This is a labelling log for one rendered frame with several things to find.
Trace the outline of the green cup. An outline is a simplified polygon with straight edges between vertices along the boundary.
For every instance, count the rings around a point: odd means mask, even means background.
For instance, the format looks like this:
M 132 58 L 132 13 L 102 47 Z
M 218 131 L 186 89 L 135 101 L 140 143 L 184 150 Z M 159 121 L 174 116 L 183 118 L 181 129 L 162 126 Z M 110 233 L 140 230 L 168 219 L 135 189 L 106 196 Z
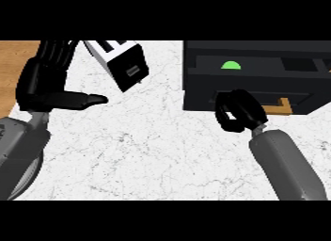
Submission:
M 240 67 L 240 64 L 236 62 L 236 61 L 225 61 L 222 66 L 221 66 L 221 69 L 222 70 L 240 70 L 242 67 Z

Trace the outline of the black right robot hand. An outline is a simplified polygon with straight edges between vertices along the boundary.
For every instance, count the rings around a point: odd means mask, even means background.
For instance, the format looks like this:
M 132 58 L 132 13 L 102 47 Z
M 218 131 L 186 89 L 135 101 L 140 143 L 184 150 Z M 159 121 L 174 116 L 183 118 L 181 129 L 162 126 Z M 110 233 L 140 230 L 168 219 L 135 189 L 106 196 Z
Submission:
M 233 133 L 253 130 L 268 121 L 262 106 L 243 89 L 217 94 L 215 119 L 222 130 Z

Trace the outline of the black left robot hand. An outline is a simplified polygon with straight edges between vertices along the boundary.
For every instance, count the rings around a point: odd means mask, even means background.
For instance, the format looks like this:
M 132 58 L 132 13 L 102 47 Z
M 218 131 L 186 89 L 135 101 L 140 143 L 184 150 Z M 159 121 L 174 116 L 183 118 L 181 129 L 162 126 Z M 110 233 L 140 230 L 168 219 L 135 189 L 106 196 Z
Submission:
M 76 40 L 40 42 L 35 56 L 25 63 L 14 88 L 20 111 L 50 112 L 54 108 L 84 110 L 94 104 L 107 102 L 103 95 L 63 89 L 76 45 Z

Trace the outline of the dark grey open drawer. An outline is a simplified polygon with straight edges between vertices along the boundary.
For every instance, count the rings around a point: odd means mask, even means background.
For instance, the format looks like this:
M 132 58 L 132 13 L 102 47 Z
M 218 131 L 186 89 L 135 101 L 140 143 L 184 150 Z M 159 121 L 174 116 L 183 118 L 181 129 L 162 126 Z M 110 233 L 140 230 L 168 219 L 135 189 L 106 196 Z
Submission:
M 184 66 L 206 71 L 228 60 L 242 72 L 331 70 L 331 40 L 186 40 L 183 54 Z

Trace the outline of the white and black toaster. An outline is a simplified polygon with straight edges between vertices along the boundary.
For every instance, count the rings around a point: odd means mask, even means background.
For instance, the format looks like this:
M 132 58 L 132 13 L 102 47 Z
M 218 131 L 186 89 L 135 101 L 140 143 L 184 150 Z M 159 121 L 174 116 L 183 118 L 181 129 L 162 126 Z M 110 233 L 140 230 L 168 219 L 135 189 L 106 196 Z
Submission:
M 82 44 L 125 92 L 149 75 L 140 44 L 134 40 L 85 40 Z

